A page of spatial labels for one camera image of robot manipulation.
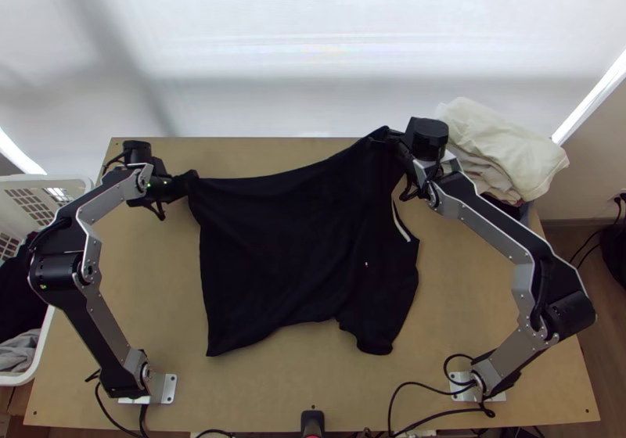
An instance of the white cloth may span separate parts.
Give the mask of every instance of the white cloth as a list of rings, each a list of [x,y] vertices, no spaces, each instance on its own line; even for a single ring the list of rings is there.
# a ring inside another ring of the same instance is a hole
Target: white cloth
[[[40,328],[32,328],[0,343],[0,372],[23,372],[33,362]]]
[[[507,203],[537,199],[554,175],[569,166],[565,150],[466,98],[440,104],[435,117],[448,124],[451,151],[479,193]]]

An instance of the wooden floor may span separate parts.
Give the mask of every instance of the wooden floor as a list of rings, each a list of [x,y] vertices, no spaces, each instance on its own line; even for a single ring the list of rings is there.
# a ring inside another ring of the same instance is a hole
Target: wooden floor
[[[555,251],[569,259],[596,228],[546,228],[547,239]],[[598,312],[598,321],[581,332],[585,362],[598,402],[601,422],[573,425],[539,425],[546,438],[626,438],[626,289],[606,269],[599,250],[587,258],[581,270],[583,283]],[[14,436],[32,438],[115,438],[122,432],[78,429],[23,427],[12,422]],[[186,433],[150,433],[156,438],[183,438]],[[491,430],[484,437],[499,436]]]

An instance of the light strip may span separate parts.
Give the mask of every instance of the light strip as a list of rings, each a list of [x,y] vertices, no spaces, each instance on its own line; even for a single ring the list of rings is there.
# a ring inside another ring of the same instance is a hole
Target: light strip
[[[26,156],[13,142],[11,138],[0,128],[0,153],[5,155],[9,161],[18,166],[25,174],[48,174],[43,167],[35,163]]]
[[[626,50],[615,60],[615,63],[598,81],[598,84],[593,87],[591,92],[587,94],[587,97],[578,104],[570,116],[556,129],[552,134],[552,141],[557,145],[562,145],[598,109],[599,105],[609,97],[625,77]]]

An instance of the black t-shirt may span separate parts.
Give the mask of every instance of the black t-shirt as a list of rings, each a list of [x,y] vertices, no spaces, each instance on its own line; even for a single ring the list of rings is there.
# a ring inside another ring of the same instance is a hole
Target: black t-shirt
[[[207,356],[330,318],[364,352],[391,352],[417,288],[419,246],[391,197],[404,175],[395,141],[382,127],[294,171],[189,182]]]

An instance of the beige fabric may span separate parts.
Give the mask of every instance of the beige fabric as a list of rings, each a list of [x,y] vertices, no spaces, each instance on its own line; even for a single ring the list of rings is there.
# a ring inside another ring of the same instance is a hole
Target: beige fabric
[[[470,99],[440,104],[435,116],[450,127],[451,150],[478,191],[508,203],[542,196],[554,175],[570,164],[565,151],[548,137]]]

